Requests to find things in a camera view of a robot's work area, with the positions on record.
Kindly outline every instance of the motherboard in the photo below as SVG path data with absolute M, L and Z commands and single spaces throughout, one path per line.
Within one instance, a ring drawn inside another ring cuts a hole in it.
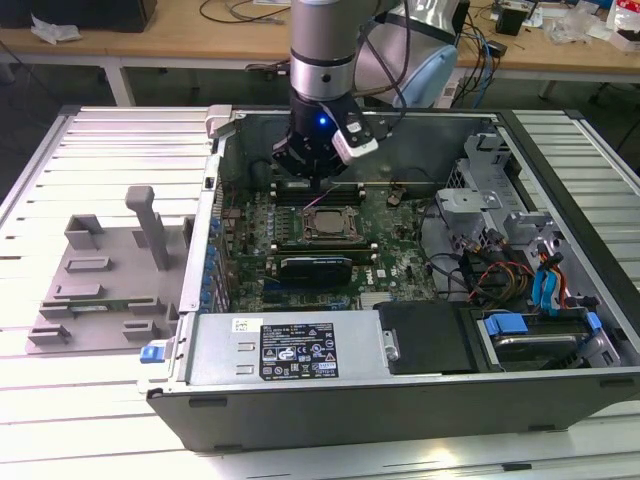
M 232 312 L 362 310 L 437 296 L 417 241 L 431 199 L 392 202 L 389 186 L 337 187 L 317 203 L 275 190 L 226 198 Z

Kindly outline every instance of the cable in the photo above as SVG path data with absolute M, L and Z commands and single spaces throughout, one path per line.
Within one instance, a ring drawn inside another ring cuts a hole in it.
M 391 73 L 391 70 L 389 70 L 389 67 L 385 63 L 384 59 L 375 49 L 375 47 L 373 46 L 373 43 L 371 43 L 371 40 L 369 40 L 368 35 L 364 37 L 364 41 L 369 47 L 369 50 L 371 50 L 371 53 L 373 54 L 375 59 L 380 64 L 380 67 L 382 67 L 382 70 L 384 70 L 384 73 L 387 76 L 387 79 L 389 79 L 389 81 L 393 85 L 393 89 L 396 91 L 396 95 L 398 95 L 398 98 L 400 99 L 400 103 L 402 104 L 402 108 L 400 109 L 400 115 L 398 116 L 397 120 L 393 123 L 393 125 L 389 125 L 389 129 L 387 131 L 387 135 L 388 135 L 393 131 L 394 128 L 398 126 L 398 124 L 402 121 L 402 119 L 407 115 L 407 108 L 408 108 L 407 99 L 405 98 L 404 93 L 402 93 L 402 89 L 400 88 L 399 84 L 396 84 L 396 81 L 393 78 L 393 74 Z
M 490 58 L 491 54 L 489 53 L 489 45 L 487 44 L 487 40 L 484 38 L 484 36 L 480 37 L 480 40 L 482 41 L 482 43 L 484 45 L 486 58 Z M 490 74 L 489 71 L 487 71 L 486 77 L 485 77 L 484 81 L 482 82 L 482 89 L 480 90 L 480 93 L 478 93 L 478 95 L 476 96 L 475 100 L 473 101 L 473 105 L 472 105 L 471 108 L 478 108 L 478 106 L 480 105 L 480 102 L 482 102 L 482 99 L 484 98 L 484 94 L 487 91 L 487 88 L 489 87 L 489 79 L 492 76 L 493 76 L 493 74 Z
M 400 76 L 396 80 L 392 81 L 391 84 L 387 85 L 386 87 L 372 88 L 370 90 L 364 90 L 362 92 L 355 92 L 353 95 L 354 97 L 373 97 L 375 95 L 382 95 L 383 93 L 386 93 L 389 90 L 393 90 L 399 85 L 402 85 L 402 82 L 404 82 L 404 79 L 406 78 L 407 73 L 409 71 L 409 61 L 411 60 L 411 25 L 410 25 L 411 14 L 409 11 L 409 0 L 403 0 L 403 3 L 404 3 L 406 33 L 405 33 L 404 63 L 402 65 L 402 71 L 400 73 Z M 368 39 L 368 37 L 369 37 L 369 32 L 367 32 L 366 34 L 366 39 Z
M 251 0 L 243 0 L 240 3 L 235 4 L 232 8 L 237 8 L 240 5 L 244 5 L 245 3 L 249 3 Z M 286 8 L 282 8 L 280 10 L 277 10 L 275 12 L 271 12 L 271 13 L 267 13 L 265 15 L 260 15 L 258 17 L 248 17 L 247 20 L 224 20 L 222 18 L 215 18 L 212 17 L 210 15 L 207 15 L 206 13 L 204 13 L 204 8 L 211 2 L 211 0 L 205 0 L 204 3 L 202 3 L 202 5 L 200 5 L 200 8 L 198 9 L 198 11 L 200 12 L 200 15 L 204 18 L 206 18 L 207 20 L 211 20 L 212 22 L 216 22 L 216 23 L 224 23 L 224 24 L 228 24 L 228 25 L 235 25 L 235 24 L 239 24 L 239 23 L 254 23 L 258 20 L 262 20 L 264 18 L 269 18 L 272 17 L 274 15 L 278 15 L 279 13 L 283 13 L 286 12 L 287 10 L 290 10 L 291 7 L 286 7 Z
M 49 98 L 51 98 L 54 102 L 56 102 L 59 107 L 62 107 L 62 102 L 58 99 L 58 97 L 51 90 L 49 90 L 49 88 L 42 82 L 42 80 L 40 80 L 36 75 L 33 74 L 33 72 L 31 72 L 29 70 L 29 68 L 24 64 L 24 62 L 22 60 L 20 60 L 16 56 L 16 54 L 13 53 L 11 51 L 11 49 L 9 47 L 7 47 L 7 45 L 2 40 L 0 40 L 0 46 L 4 49 L 5 52 L 7 52 L 9 55 L 11 55 L 11 57 L 13 57 L 13 59 L 16 62 L 18 62 L 21 67 L 23 67 L 25 70 L 30 72 L 30 76 L 33 77 L 33 79 L 36 81 L 36 83 L 38 83 L 38 85 L 40 85 L 42 87 L 42 89 L 47 93 Z
M 616 148 L 616 153 L 620 152 L 620 149 L 627 142 L 627 140 L 629 140 L 629 137 L 631 136 L 633 131 L 636 128 L 638 128 L 638 125 L 640 125 L 640 118 L 638 120 L 636 120 L 636 122 L 633 125 L 631 125 L 631 128 L 629 130 L 627 130 L 627 133 L 624 134 L 624 137 L 622 137 L 622 140 L 620 140 L 620 143 L 618 144 L 618 147 Z
M 284 20 L 280 20 L 279 18 L 271 18 L 271 17 L 267 17 L 267 18 L 260 18 L 260 19 L 255 19 L 254 17 L 250 17 L 248 15 L 243 15 L 240 12 L 236 12 L 236 8 L 238 8 L 241 5 L 244 5 L 246 3 L 249 3 L 251 0 L 248 1 L 243 1 L 243 2 L 239 2 L 236 3 L 234 5 L 229 5 L 228 1 L 224 2 L 224 6 L 227 9 L 227 11 L 233 15 L 234 18 L 237 18 L 238 20 L 248 20 L 248 21 L 253 21 L 256 23 L 267 23 L 267 24 L 273 24 L 273 25 L 284 25 Z
M 472 39 L 475 42 L 476 48 L 478 50 L 478 56 L 476 58 L 476 64 L 471 74 L 467 77 L 465 82 L 462 84 L 460 91 L 453 99 L 452 105 L 455 105 L 458 101 L 464 100 L 465 96 L 468 95 L 469 93 L 479 91 L 480 94 L 478 95 L 478 98 L 474 100 L 474 105 L 478 106 L 482 101 L 484 94 L 486 93 L 486 90 L 493 83 L 495 73 L 500 67 L 501 59 L 498 58 L 496 60 L 491 57 L 488 43 L 486 41 L 484 34 L 482 33 L 482 30 L 480 30 L 478 27 L 475 26 L 475 24 L 473 23 L 473 18 L 471 17 L 469 12 L 467 12 L 467 18 L 468 18 L 468 22 L 466 23 L 466 25 L 471 29 L 472 33 L 462 32 L 461 36 Z M 491 58 L 491 68 L 490 68 L 491 73 L 487 75 L 487 72 L 488 72 L 487 61 L 490 58 Z M 478 75 L 476 77 L 476 72 L 478 71 L 478 69 L 480 69 L 480 72 L 484 72 L 485 74 Z
M 246 67 L 244 67 L 244 71 L 245 72 L 265 72 L 265 73 L 273 73 L 273 74 L 278 74 L 280 71 L 280 68 L 283 67 L 284 65 L 288 65 L 290 62 L 290 60 L 280 60 L 279 62 L 276 63 L 250 63 L 249 65 L 247 65 Z
M 327 190 L 326 192 L 324 192 L 323 195 L 319 196 L 318 198 L 316 198 L 314 201 L 312 201 L 309 205 L 307 205 L 306 207 L 304 207 L 302 210 L 307 210 L 311 207 L 313 207 L 314 205 L 320 203 L 322 200 L 324 200 L 325 198 L 327 198 L 327 196 L 333 192 L 336 188 L 339 188 L 341 185 L 336 185 L 335 187 L 331 187 L 329 190 Z

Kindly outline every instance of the black cable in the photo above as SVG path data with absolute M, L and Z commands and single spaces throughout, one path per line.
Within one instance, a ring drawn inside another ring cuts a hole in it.
M 235 9 L 236 7 L 238 7 L 240 5 L 243 5 L 245 3 L 249 3 L 250 1 L 251 0 L 243 0 L 242 2 L 237 3 L 236 5 L 234 5 L 232 8 Z M 211 2 L 211 0 L 205 0 L 205 2 L 202 5 L 200 5 L 200 8 L 198 10 L 200 12 L 200 15 L 202 17 L 206 18 L 207 20 L 211 20 L 212 22 L 231 24 L 231 25 L 238 24 L 238 23 L 253 23 L 253 22 L 257 21 L 257 20 L 262 20 L 263 18 L 272 17 L 274 15 L 278 15 L 279 13 L 283 13 L 283 12 L 286 12 L 287 10 L 291 9 L 291 7 L 286 7 L 286 8 L 282 8 L 280 10 L 277 10 L 275 12 L 267 13 L 265 15 L 260 15 L 258 17 L 251 17 L 250 19 L 247 19 L 247 20 L 224 20 L 224 19 L 221 19 L 221 18 L 211 17 L 211 16 L 207 15 L 206 13 L 204 13 L 204 7 L 206 7 L 210 2 Z
M 636 128 L 638 128 L 638 125 L 640 125 L 640 118 L 638 120 L 636 120 L 636 122 L 633 125 L 631 125 L 631 128 L 629 130 L 627 130 L 627 133 L 624 134 L 624 137 L 622 137 L 622 140 L 620 140 L 620 143 L 618 144 L 618 147 L 616 148 L 616 153 L 620 152 L 620 149 L 627 142 L 627 140 L 629 140 L 629 137 L 631 136 L 633 131 Z
M 489 74 L 488 79 L 483 78 L 482 72 L 485 71 L 486 64 L 487 64 L 486 62 L 488 61 L 486 50 L 484 47 L 486 38 L 482 33 L 482 30 L 476 27 L 475 24 L 473 23 L 473 18 L 471 17 L 471 14 L 469 12 L 467 12 L 467 18 L 468 18 L 468 22 L 465 25 L 470 27 L 473 34 L 463 32 L 461 33 L 461 36 L 466 36 L 475 42 L 476 48 L 478 49 L 478 56 L 476 58 L 476 64 L 475 64 L 475 67 L 473 68 L 473 71 L 466 78 L 466 80 L 462 84 L 462 87 L 460 88 L 460 91 L 454 97 L 452 106 L 455 105 L 458 101 L 464 100 L 464 98 L 468 94 L 481 91 L 482 88 L 478 90 L 478 86 L 481 85 L 481 82 L 487 82 L 486 86 L 484 87 L 484 91 L 486 92 L 486 90 L 491 86 L 491 84 L 494 81 L 494 76 L 496 71 L 498 70 L 498 68 L 500 68 L 501 59 L 498 58 L 496 60 L 495 58 L 491 57 L 491 73 Z M 478 68 L 480 69 L 480 74 L 476 77 L 476 72 L 478 71 Z
M 369 40 L 368 35 L 364 37 L 364 41 L 369 47 L 369 50 L 371 50 L 371 53 L 373 54 L 375 59 L 380 64 L 380 67 L 382 67 L 382 70 L 384 70 L 384 73 L 387 76 L 387 79 L 391 82 L 392 85 L 394 85 L 393 89 L 396 91 L 396 95 L 398 95 L 398 98 L 400 98 L 400 103 L 402 104 L 402 108 L 400 109 L 400 115 L 398 116 L 398 119 L 393 123 L 393 125 L 389 125 L 389 130 L 387 132 L 387 134 L 389 134 L 393 131 L 394 128 L 398 126 L 398 124 L 402 121 L 402 119 L 407 115 L 407 99 L 404 97 L 404 93 L 402 93 L 402 89 L 400 88 L 399 84 L 396 84 L 396 81 L 393 78 L 393 74 L 391 73 L 391 70 L 389 70 L 389 67 L 385 63 L 384 59 L 375 49 L 375 47 L 373 46 L 373 43 L 371 43 L 371 40 Z
M 13 59 L 18 62 L 22 68 L 29 72 L 29 75 L 31 75 L 31 77 L 38 83 L 38 85 L 42 87 L 47 95 L 49 95 L 49 97 L 58 104 L 59 107 L 62 107 L 62 102 L 58 99 L 58 97 L 51 90 L 49 90 L 49 88 L 42 82 L 42 80 L 40 80 L 36 75 L 33 74 L 33 72 L 24 64 L 24 62 L 20 60 L 2 40 L 0 40 L 0 46 L 4 49 L 5 52 L 11 55 L 11 57 L 13 57 Z
M 402 65 L 402 71 L 400 72 L 400 76 L 396 80 L 392 81 L 391 84 L 387 85 L 386 87 L 372 88 L 369 90 L 364 90 L 362 92 L 356 92 L 353 95 L 354 97 L 371 97 L 375 95 L 382 95 L 383 93 L 386 93 L 389 90 L 393 90 L 396 87 L 402 85 L 402 82 L 404 82 L 404 79 L 406 78 L 407 73 L 409 72 L 409 62 L 411 60 L 411 25 L 410 25 L 411 14 L 409 11 L 409 0 L 403 0 L 403 3 L 404 3 L 406 33 L 405 33 L 405 46 L 404 46 L 404 63 Z M 368 39 L 368 36 L 369 36 L 369 32 L 367 32 L 365 38 Z
M 284 25 L 284 20 L 280 20 L 278 18 L 261 18 L 256 20 L 254 17 L 251 17 L 249 15 L 244 15 L 240 12 L 236 11 L 236 8 L 245 5 L 247 3 L 249 3 L 251 0 L 249 1 L 242 1 L 239 3 L 235 3 L 233 5 L 229 5 L 229 2 L 227 0 L 225 0 L 224 2 L 224 6 L 226 7 L 227 11 L 233 15 L 234 18 L 237 18 L 238 20 L 250 20 L 250 21 L 255 21 L 256 23 L 264 23 L 264 24 L 271 24 L 271 25 Z
M 473 41 L 475 41 L 476 48 L 478 49 L 478 56 L 476 57 L 476 64 L 473 67 L 473 70 L 471 71 L 471 74 L 466 78 L 466 80 L 462 84 L 462 87 L 460 88 L 460 91 L 454 97 L 453 102 L 451 103 L 452 106 L 455 105 L 459 100 L 460 101 L 464 100 L 464 97 L 467 95 L 467 93 L 469 93 L 469 91 L 467 89 L 468 89 L 469 85 L 471 84 L 471 82 L 473 82 L 474 79 L 476 78 L 476 72 L 478 71 L 478 68 L 480 67 L 481 63 L 482 63 L 482 68 L 480 69 L 480 71 L 484 70 L 484 62 L 483 62 L 483 59 L 484 59 L 484 48 L 482 47 L 481 41 L 480 41 L 480 39 L 478 39 L 476 37 L 470 37 L 470 38 Z

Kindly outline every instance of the warning label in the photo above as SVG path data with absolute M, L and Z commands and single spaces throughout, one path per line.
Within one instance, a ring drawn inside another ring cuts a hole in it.
M 332 323 L 263 325 L 260 332 L 260 376 L 263 380 L 338 377 Z

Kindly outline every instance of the gray plastic lever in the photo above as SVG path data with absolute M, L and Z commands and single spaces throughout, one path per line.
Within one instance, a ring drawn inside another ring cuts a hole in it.
M 169 254 L 164 238 L 164 227 L 153 212 L 154 197 L 153 188 L 135 185 L 129 187 L 125 204 L 129 210 L 136 212 L 156 267 L 158 270 L 167 270 L 169 268 Z

